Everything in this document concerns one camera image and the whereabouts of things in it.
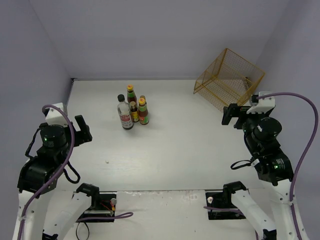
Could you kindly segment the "clear bottle black cap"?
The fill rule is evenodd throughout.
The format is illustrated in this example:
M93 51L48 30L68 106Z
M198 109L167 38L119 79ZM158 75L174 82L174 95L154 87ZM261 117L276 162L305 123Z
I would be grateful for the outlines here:
M131 108L129 104L125 101L125 96L123 94L119 94L117 96L117 99L119 102L117 105L117 111L121 125L125 130L130 130L134 126L134 121L131 115Z

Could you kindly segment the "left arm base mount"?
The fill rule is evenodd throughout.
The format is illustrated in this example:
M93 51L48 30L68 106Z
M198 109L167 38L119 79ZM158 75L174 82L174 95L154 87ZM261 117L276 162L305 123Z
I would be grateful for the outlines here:
M117 199L116 192L100 192L100 200L94 207L88 208L79 218L89 218L86 223L113 223L114 219L106 219L115 216L111 200Z

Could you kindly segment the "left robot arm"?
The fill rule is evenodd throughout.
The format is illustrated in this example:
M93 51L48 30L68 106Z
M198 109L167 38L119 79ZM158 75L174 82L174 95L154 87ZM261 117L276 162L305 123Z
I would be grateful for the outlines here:
M80 130L70 132L67 125L42 123L37 132L42 146L22 167L18 179L18 212L14 240L62 240L86 210L100 204L100 189L82 183L68 205L45 227L48 206L66 160L71 143L76 147L92 141L90 128L82 115L75 116Z

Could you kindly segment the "green-label sauce bottle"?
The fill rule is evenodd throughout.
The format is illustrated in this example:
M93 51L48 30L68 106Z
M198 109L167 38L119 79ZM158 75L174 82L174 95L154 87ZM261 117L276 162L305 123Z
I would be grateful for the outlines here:
M137 104L137 97L134 91L134 87L132 84L127 85L127 102L130 104L131 102L135 102Z
M139 100L138 100L138 117L139 117L139 122L142 124L142 125L147 125L149 123L149 112L148 112L148 107L147 107L147 104L146 104L146 100L141 97Z

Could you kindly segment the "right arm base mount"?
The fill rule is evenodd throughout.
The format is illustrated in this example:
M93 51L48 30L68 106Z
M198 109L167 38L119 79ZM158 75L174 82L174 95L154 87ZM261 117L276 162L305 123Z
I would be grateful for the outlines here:
M243 220L246 218L236 206L224 200L222 191L206 191L205 198L206 206L215 208L215 210L207 210L210 221Z

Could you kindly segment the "small yellow-label brown bottle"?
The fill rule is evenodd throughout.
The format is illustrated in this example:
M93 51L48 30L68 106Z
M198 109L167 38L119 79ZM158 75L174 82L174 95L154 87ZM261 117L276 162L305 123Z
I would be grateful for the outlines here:
M130 102L130 112L131 112L133 122L134 123L139 122L140 120L139 120L138 108L135 101Z

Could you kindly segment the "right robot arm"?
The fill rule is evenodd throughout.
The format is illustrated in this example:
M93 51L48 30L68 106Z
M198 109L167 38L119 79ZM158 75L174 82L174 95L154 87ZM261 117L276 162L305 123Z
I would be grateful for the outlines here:
M282 125L270 113L274 104L258 103L240 106L232 103L223 108L222 125L237 118L235 129L244 133L244 143L251 154L247 166L253 167L268 193L273 219L252 199L240 181L223 186L221 200L235 206L253 226L261 240L307 240L294 190L294 171L291 161L281 150L277 136Z

